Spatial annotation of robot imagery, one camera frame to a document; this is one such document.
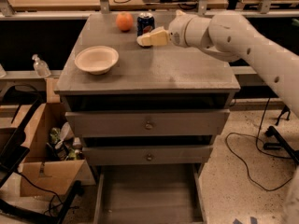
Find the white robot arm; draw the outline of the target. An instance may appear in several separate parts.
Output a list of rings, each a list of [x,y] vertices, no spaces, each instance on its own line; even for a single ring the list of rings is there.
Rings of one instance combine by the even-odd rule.
[[[240,13],[226,10],[204,18],[176,12],[167,28],[158,27],[136,39],[142,46],[197,48],[220,61],[247,62],[268,87],[299,115],[299,58],[260,34]]]

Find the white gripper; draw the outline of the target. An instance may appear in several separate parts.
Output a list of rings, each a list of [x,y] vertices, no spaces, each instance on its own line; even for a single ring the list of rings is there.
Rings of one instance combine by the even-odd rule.
[[[176,17],[169,23],[168,31],[163,27],[158,27],[151,32],[140,35],[136,41],[141,47],[165,46],[170,37],[170,41],[176,46],[196,47],[195,29],[192,28],[192,22],[196,18],[196,15],[176,10]]]

